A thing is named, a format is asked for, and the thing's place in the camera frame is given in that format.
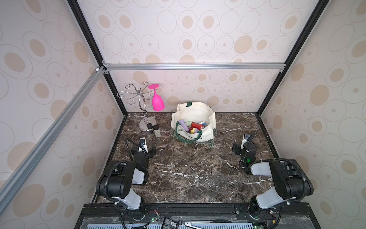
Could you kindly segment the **purple flashlight bottom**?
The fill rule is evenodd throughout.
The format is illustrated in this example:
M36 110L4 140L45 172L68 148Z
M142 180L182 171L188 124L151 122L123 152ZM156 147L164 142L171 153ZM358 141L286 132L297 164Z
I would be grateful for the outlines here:
M182 128L186 131L186 132L190 132L190 129L189 129L189 127L186 125L186 123L185 123L185 121L182 119L182 118L180 118L179 119L179 123L180 123L180 125L182 126Z

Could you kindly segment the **purple flashlight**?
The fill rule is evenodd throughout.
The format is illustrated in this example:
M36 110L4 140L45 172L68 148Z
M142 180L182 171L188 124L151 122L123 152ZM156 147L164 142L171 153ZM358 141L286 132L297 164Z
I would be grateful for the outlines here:
M191 130L190 130L190 133L191 134L194 134L194 133L197 133L199 131L199 129L197 129L197 128L192 128Z
M189 127L186 125L186 123L185 123L185 121L182 119L182 118L180 118L179 119L179 123L180 123L180 125L182 126L182 128L186 131L186 132L190 132L190 129L189 129Z

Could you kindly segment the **small red flashlight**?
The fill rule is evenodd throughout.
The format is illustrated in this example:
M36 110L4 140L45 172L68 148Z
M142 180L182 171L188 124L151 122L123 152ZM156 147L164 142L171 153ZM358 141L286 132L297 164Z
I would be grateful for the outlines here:
M198 124L198 123L195 123L195 122L192 122L191 123L191 127L192 128L196 128L198 130L203 130L205 128L205 125L203 124Z

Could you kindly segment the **green flashlight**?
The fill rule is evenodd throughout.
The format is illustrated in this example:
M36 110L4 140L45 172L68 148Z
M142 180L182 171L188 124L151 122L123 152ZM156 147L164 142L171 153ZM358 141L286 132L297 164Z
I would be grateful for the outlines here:
M185 124L186 124L188 127L190 127L190 126L191 126L191 124L192 124L192 121L187 121L187 122L185 122Z

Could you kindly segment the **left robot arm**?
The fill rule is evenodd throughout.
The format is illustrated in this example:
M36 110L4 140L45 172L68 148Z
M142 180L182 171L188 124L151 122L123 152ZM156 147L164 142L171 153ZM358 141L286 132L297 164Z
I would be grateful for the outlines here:
M130 160L110 161L96 184L96 194L111 201L120 210L144 214L143 197L136 194L133 185L145 185L149 178L149 159L156 156L156 147L149 149L142 139L133 148L126 149Z

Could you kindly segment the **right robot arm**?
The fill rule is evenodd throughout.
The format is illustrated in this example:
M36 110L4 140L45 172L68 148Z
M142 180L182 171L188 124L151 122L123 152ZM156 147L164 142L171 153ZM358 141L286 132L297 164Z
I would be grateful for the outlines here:
M314 192L314 186L295 159L274 158L255 161L256 144L248 139L233 143L232 152L240 156L239 166L253 176L271 177L274 186L254 196L248 206L250 214L284 204L300 202Z

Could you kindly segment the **cream canvas tote bag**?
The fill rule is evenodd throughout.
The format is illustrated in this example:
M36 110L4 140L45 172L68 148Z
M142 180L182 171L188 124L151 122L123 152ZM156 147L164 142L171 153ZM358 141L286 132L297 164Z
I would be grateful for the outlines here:
M200 124L205 122L206 127L197 133L186 132L179 123L182 118L185 122L192 121ZM201 102L187 102L179 104L177 111L172 114L171 136L184 143L195 143L213 147L217 135L216 114L213 109Z

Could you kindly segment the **dark small bottle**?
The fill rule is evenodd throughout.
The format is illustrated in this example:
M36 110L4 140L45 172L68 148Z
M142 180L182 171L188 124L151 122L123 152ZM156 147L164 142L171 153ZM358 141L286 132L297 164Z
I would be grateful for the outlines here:
M153 134L153 125L152 125L152 123L148 123L146 125L146 127L147 127L148 131Z

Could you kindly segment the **chrome wine glass rack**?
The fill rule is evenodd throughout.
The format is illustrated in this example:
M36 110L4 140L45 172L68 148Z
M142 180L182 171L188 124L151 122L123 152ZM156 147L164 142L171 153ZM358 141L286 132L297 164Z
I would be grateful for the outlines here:
M125 86L125 90L121 90L117 93L117 97L120 99L123 99L129 94L131 97L126 99L127 104L139 105L140 110L143 112L143 119L139 123L139 129L142 132L149 132L152 130L152 128L148 128L148 124L151 124L152 126L157 124L155 119L148 116L146 109L146 101L152 100L152 93L156 91L156 89L149 89L145 92L145 89L147 89L149 85L149 82L142 82L140 85L128 84Z

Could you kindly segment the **pink plastic wine glass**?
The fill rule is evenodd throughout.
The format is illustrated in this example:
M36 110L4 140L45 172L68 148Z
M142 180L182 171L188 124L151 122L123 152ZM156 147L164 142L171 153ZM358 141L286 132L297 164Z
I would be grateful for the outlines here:
M152 97L152 107L154 111L162 111L165 109L164 101L157 93L157 89L159 88L159 86L159 84L152 84L148 86L148 88L153 90L154 92L154 95Z

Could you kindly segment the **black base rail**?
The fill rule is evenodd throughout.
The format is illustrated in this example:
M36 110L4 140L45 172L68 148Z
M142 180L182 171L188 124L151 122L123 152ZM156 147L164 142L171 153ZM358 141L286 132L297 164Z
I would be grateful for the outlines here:
M118 210L113 204L87 204L77 229L319 229L308 203L248 212L245 203L147 204L144 216Z

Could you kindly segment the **horizontal aluminium rail back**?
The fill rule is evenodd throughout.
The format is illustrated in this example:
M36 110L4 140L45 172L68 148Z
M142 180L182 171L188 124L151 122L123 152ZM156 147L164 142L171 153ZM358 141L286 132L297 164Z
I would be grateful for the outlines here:
M108 71L284 69L285 63L106 64Z

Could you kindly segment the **aluminium rail left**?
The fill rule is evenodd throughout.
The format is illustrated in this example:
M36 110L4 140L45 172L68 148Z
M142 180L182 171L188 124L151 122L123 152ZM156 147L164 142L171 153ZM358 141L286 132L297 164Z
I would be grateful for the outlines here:
M92 90L99 78L105 73L106 67L99 66L94 73L85 82L78 93L67 104L61 114L48 128L42 138L35 144L29 155L22 161L17 169L10 176L4 187L1 189L1 214L8 208L11 201L17 195L25 181L30 174L35 170L44 155L49 150L60 132L64 129L66 124L70 121L81 103Z

